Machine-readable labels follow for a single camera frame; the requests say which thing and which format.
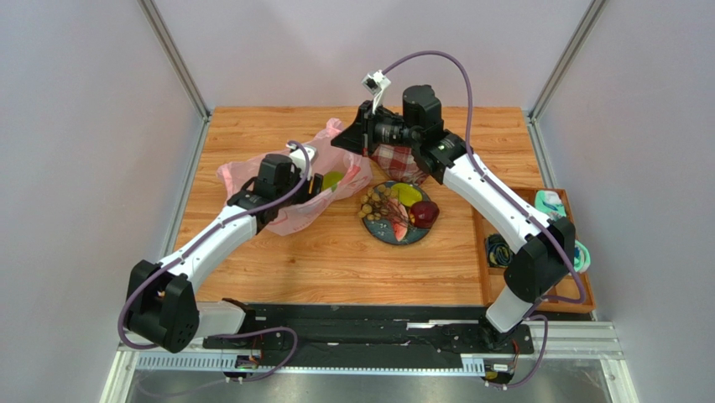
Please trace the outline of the green fake fruit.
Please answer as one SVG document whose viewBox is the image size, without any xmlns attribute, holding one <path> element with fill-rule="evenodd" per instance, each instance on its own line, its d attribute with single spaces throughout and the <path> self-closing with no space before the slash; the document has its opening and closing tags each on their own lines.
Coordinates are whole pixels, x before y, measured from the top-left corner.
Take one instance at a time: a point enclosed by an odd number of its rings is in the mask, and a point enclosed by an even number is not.
<svg viewBox="0 0 715 403">
<path fill-rule="evenodd" d="M 330 171 L 323 175 L 321 190 L 336 191 L 338 184 L 344 178 L 345 174 L 340 171 Z"/>
</svg>

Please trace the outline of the pink plastic bag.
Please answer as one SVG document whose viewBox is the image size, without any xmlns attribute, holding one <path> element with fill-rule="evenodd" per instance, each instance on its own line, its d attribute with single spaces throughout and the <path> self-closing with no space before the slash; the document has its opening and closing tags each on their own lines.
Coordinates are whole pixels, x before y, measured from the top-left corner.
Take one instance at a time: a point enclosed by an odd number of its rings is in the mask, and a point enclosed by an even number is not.
<svg viewBox="0 0 715 403">
<path fill-rule="evenodd" d="M 316 136 L 304 144 L 312 145 L 318 156 L 312 164 L 314 174 L 340 171 L 345 174 L 336 191 L 322 191 L 305 204 L 291 206 L 290 199 L 258 212 L 257 231 L 266 229 L 286 236 L 310 226 L 333 202 L 361 191 L 373 178 L 367 158 L 331 146 L 343 131 L 343 123 L 331 118 Z M 261 154 L 244 162 L 228 162 L 217 169 L 217 177 L 227 190 L 226 204 L 252 210 L 280 199 L 300 183 L 301 169 L 289 157 L 289 150 Z"/>
</svg>

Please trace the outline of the fake grape bunch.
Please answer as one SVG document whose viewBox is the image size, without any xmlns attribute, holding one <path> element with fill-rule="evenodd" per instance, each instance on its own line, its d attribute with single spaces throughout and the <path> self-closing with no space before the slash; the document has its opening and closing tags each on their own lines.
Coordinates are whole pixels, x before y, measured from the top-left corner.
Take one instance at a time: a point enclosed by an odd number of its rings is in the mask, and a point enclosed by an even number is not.
<svg viewBox="0 0 715 403">
<path fill-rule="evenodd" d="M 407 228 L 410 225 L 409 215 L 398 195 L 397 191 L 385 184 L 369 189 L 360 199 L 357 216 L 369 221 L 387 220 Z"/>
</svg>

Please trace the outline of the yellow green fake mango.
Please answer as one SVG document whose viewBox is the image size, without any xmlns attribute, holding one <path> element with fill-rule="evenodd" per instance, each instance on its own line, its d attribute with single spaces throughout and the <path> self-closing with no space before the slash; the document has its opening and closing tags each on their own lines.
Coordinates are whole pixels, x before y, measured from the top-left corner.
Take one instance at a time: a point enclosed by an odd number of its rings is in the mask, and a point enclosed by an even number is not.
<svg viewBox="0 0 715 403">
<path fill-rule="evenodd" d="M 405 207 L 412 207 L 423 200 L 421 191 L 407 183 L 396 183 L 391 186 L 391 194 Z"/>
</svg>

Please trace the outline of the fake watermelon slice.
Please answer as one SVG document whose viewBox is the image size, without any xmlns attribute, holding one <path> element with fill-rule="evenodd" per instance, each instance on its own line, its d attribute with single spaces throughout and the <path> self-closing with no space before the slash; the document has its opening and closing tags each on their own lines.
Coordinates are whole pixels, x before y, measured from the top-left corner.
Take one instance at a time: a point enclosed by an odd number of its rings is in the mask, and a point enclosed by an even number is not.
<svg viewBox="0 0 715 403">
<path fill-rule="evenodd" d="M 392 222 L 392 229 L 397 243 L 401 243 L 406 239 L 410 230 L 410 223 L 405 221 Z"/>
</svg>

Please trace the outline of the red fake apple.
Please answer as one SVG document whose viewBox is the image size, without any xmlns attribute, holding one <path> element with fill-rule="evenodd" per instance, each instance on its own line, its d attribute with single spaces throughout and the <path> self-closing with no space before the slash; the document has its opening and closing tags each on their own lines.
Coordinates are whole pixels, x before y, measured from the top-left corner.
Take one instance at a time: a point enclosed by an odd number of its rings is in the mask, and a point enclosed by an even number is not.
<svg viewBox="0 0 715 403">
<path fill-rule="evenodd" d="M 440 208 L 433 201 L 418 201 L 410 207 L 409 217 L 414 227 L 430 229 L 440 212 Z"/>
</svg>

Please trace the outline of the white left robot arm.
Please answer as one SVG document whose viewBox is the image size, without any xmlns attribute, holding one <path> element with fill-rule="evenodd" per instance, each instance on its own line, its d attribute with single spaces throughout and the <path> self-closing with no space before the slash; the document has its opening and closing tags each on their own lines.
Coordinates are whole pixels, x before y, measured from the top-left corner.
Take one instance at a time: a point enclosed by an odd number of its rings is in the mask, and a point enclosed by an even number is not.
<svg viewBox="0 0 715 403">
<path fill-rule="evenodd" d="M 199 302 L 196 291 L 214 269 L 243 243 L 275 220 L 280 209 L 317 196 L 322 176 L 313 171 L 316 149 L 294 145 L 289 154 L 266 154 L 257 175 L 227 201 L 217 217 L 191 241 L 159 262 L 138 262 L 132 269 L 118 333 L 130 348 L 133 332 L 146 349 L 179 353 L 197 338 L 233 335 L 247 309 L 239 302 Z"/>
</svg>

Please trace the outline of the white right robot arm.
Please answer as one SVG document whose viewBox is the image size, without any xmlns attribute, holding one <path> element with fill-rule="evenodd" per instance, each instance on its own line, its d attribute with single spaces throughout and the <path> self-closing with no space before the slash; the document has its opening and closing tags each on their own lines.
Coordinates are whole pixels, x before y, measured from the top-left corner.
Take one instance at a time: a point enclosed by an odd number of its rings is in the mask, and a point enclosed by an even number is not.
<svg viewBox="0 0 715 403">
<path fill-rule="evenodd" d="M 573 268 L 576 229 L 531 206 L 495 176 L 468 141 L 446 129 L 441 101 L 429 85 L 404 90 L 401 113 L 375 101 L 357 110 L 332 145 L 368 157 L 380 145 L 407 147 L 418 168 L 456 192 L 487 219 L 514 253 L 505 288 L 487 309 L 488 330 L 511 332 L 537 301 Z"/>
</svg>

